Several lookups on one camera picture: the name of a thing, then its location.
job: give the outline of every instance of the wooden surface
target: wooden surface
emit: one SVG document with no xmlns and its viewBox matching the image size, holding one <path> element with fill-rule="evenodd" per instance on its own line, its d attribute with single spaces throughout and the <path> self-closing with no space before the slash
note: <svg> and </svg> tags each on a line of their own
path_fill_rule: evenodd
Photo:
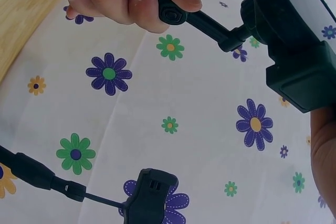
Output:
<svg viewBox="0 0 336 224">
<path fill-rule="evenodd" d="M 0 82 L 38 25 L 60 0 L 0 0 Z"/>
</svg>

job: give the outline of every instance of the green flower print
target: green flower print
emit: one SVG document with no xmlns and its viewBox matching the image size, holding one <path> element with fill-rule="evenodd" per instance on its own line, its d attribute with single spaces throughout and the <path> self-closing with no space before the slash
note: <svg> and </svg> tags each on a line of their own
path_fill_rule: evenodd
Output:
<svg viewBox="0 0 336 224">
<path fill-rule="evenodd" d="M 92 169 L 92 164 L 88 160 L 96 156 L 94 150 L 88 149 L 90 146 L 90 140 L 83 138 L 79 141 L 79 136 L 76 133 L 72 133 L 71 142 L 66 138 L 61 139 L 61 146 L 64 149 L 57 150 L 56 156 L 58 158 L 64 158 L 62 162 L 62 168 L 69 170 L 72 167 L 74 174 L 80 175 L 82 173 L 82 167 L 86 170 Z"/>
<path fill-rule="evenodd" d="M 179 126 L 176 123 L 175 118 L 171 118 L 170 116 L 167 117 L 167 119 L 163 119 L 163 124 L 161 127 L 164 128 L 165 132 L 169 132 L 170 134 L 174 134 L 174 132 L 177 132 L 177 127 Z"/>
<path fill-rule="evenodd" d="M 251 39 L 250 39 L 250 44 L 251 44 L 251 46 L 253 46 L 254 48 L 258 48 L 259 45 L 260 45 L 260 42 L 257 41 L 254 37 L 251 37 Z"/>
<path fill-rule="evenodd" d="M 295 173 L 295 176 L 293 176 L 293 180 L 294 180 L 293 187 L 295 188 L 295 192 L 301 193 L 302 190 L 305 188 L 304 184 L 306 180 L 302 178 L 301 173 L 297 173 L 297 172 Z"/>
<path fill-rule="evenodd" d="M 235 194 L 237 194 L 237 186 L 236 183 L 229 181 L 228 184 L 225 185 L 225 190 L 226 196 L 231 196 L 233 197 Z"/>
<path fill-rule="evenodd" d="M 161 50 L 162 57 L 169 56 L 169 59 L 173 61 L 176 59 L 176 57 L 180 59 L 183 57 L 181 51 L 184 51 L 184 47 L 179 45 L 181 42 L 179 39 L 173 39 L 173 37 L 168 34 L 166 38 L 160 37 L 159 41 L 161 43 L 157 44 L 156 48 Z"/>
</svg>

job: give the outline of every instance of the small blue flower print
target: small blue flower print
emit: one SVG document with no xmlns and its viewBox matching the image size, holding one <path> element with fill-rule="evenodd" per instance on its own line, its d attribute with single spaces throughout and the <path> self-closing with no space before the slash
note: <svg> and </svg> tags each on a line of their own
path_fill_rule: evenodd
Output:
<svg viewBox="0 0 336 224">
<path fill-rule="evenodd" d="M 319 198 L 318 198 L 318 203 L 320 203 L 320 208 L 325 208 L 327 203 L 324 201 L 323 197 L 320 195 Z"/>
<path fill-rule="evenodd" d="M 336 35 L 336 28 L 332 27 L 331 25 L 329 27 L 325 26 L 324 30 L 322 30 L 323 36 L 327 37 L 327 39 L 335 39 Z"/>
<path fill-rule="evenodd" d="M 285 158 L 288 156 L 288 149 L 287 149 L 287 146 L 282 146 L 281 149 L 280 149 L 280 155 L 282 158 Z"/>
<path fill-rule="evenodd" d="M 227 4 L 225 4 L 224 2 L 219 1 L 219 3 L 220 3 L 220 5 L 222 5 L 223 7 L 228 8 Z"/>
</svg>

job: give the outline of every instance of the white fabric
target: white fabric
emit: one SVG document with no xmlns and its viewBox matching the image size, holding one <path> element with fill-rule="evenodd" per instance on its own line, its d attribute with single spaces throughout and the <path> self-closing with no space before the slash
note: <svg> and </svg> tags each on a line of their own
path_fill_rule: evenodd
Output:
<svg viewBox="0 0 336 224">
<path fill-rule="evenodd" d="M 203 11 L 228 29 L 242 24 L 242 0 L 202 1 Z M 127 181 L 136 180 L 141 169 L 175 174 L 179 185 L 167 198 L 165 224 L 333 222 L 311 174 L 309 115 L 266 86 L 265 69 L 273 64 L 266 46 L 254 47 L 247 39 L 240 51 L 224 53 L 187 23 L 162 35 L 103 18 L 78 25 L 65 19 L 66 5 L 62 1 L 39 26 L 1 85 L 2 146 L 37 159 L 61 178 L 87 185 L 90 193 L 119 202 L 127 199 L 132 188 Z M 173 45 L 157 46 L 170 36 Z M 170 58 L 163 52 L 163 57 L 162 48 L 181 54 Z M 128 89 L 120 86 L 124 92 L 117 88 L 114 95 L 107 94 L 110 88 L 91 86 L 95 77 L 90 76 L 98 70 L 87 72 L 94 67 L 93 57 L 104 60 L 108 52 L 115 60 L 125 59 L 123 69 L 132 72 L 124 80 Z M 102 73 L 113 78 L 111 70 Z M 130 77 L 128 71 L 114 73 L 117 79 Z M 34 95 L 33 84 L 27 85 L 36 76 L 44 78 L 46 87 Z M 263 106 L 244 123 L 238 112 L 253 110 L 253 104 Z M 172 122 L 163 121 L 168 117 Z M 259 132 L 256 136 L 264 140 L 247 147 L 249 132 Z M 72 133 L 80 140 L 87 137 L 87 150 L 94 150 L 82 150 L 82 162 L 96 154 L 87 159 L 92 169 L 83 168 L 79 175 L 72 167 L 63 169 L 65 159 L 56 155 L 63 149 L 61 139 L 70 140 Z M 289 151 L 283 158 L 284 147 Z M 19 179 L 2 176 L 0 196 L 9 182 L 16 190 L 4 191 L 0 223 L 123 223 L 116 208 L 89 200 L 81 204 Z"/>
</svg>

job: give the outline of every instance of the yellow flower print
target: yellow flower print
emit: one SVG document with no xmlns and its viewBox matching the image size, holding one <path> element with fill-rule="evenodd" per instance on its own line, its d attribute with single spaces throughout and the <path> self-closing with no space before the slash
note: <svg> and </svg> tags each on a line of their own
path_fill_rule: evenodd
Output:
<svg viewBox="0 0 336 224">
<path fill-rule="evenodd" d="M 44 78 L 40 78 L 40 76 L 36 76 L 36 78 L 31 78 L 30 83 L 28 84 L 29 93 L 34 93 L 34 95 L 43 94 L 44 89 L 46 88 L 46 84 L 44 83 Z"/>
<path fill-rule="evenodd" d="M 10 194 L 16 193 L 16 186 L 12 182 L 12 179 L 17 179 L 11 170 L 0 163 L 0 199 L 5 198 L 5 190 Z"/>
<path fill-rule="evenodd" d="M 310 136 L 307 136 L 307 138 L 306 138 L 306 142 L 307 142 L 307 144 L 310 146 Z"/>
<path fill-rule="evenodd" d="M 285 108 L 287 108 L 287 107 L 290 105 L 289 101 L 287 101 L 287 100 L 286 100 L 285 98 L 283 98 L 283 97 L 279 97 L 279 102 L 280 102 L 281 105 L 284 106 Z"/>
</svg>

